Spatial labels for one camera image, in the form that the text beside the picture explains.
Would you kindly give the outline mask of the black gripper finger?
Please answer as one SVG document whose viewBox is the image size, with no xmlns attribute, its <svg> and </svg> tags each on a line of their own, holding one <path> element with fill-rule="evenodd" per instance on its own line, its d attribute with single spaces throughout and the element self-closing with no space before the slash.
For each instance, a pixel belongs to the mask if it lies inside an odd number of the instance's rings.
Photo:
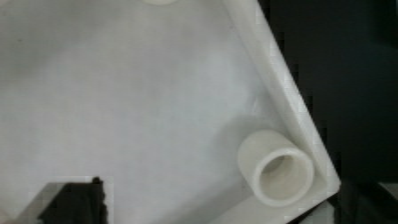
<svg viewBox="0 0 398 224">
<path fill-rule="evenodd" d="M 40 224 L 109 224 L 104 199 L 99 177 L 84 183 L 68 182 L 38 214 Z"/>
</svg>

